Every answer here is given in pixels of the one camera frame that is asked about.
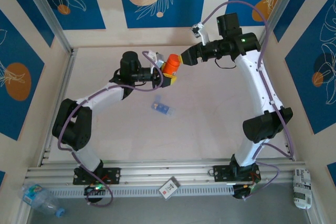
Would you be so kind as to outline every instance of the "gray floor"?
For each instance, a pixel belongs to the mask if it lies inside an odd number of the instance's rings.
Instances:
[[[295,207],[291,185],[273,184],[246,202],[231,196],[116,198],[112,206],[94,208],[83,199],[62,200],[66,214],[57,219],[36,211],[30,224],[264,224],[310,223],[307,213]]]

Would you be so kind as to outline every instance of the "small blue object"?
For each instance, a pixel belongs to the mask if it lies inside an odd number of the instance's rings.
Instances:
[[[55,215],[56,215],[57,218],[60,218],[60,217],[63,216],[64,213],[65,213],[65,210],[64,210],[63,208],[59,208],[59,209],[56,211]]]
[[[328,168],[330,176],[331,176],[331,178],[334,181],[334,184],[336,186],[336,162],[327,165],[327,168]]]

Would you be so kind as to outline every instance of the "orange object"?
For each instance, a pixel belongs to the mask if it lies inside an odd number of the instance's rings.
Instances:
[[[176,75],[179,66],[180,66],[180,60],[178,55],[169,55],[166,65],[163,68],[163,72],[174,76]]]

